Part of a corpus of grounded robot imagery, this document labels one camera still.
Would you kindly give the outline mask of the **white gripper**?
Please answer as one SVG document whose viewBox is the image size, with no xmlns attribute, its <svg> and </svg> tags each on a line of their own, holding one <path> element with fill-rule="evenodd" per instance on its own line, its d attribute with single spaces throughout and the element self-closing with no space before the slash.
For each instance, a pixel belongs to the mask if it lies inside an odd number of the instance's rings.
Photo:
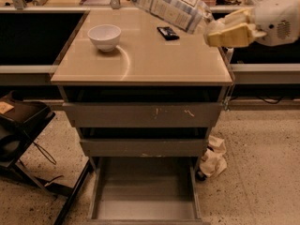
<svg viewBox="0 0 300 225">
<path fill-rule="evenodd" d="M 219 22 L 222 26 L 204 33 L 210 47 L 247 47 L 255 40 L 270 47 L 294 43 L 299 39 L 299 0 L 262 0 L 253 10 L 240 8 Z"/>
</svg>

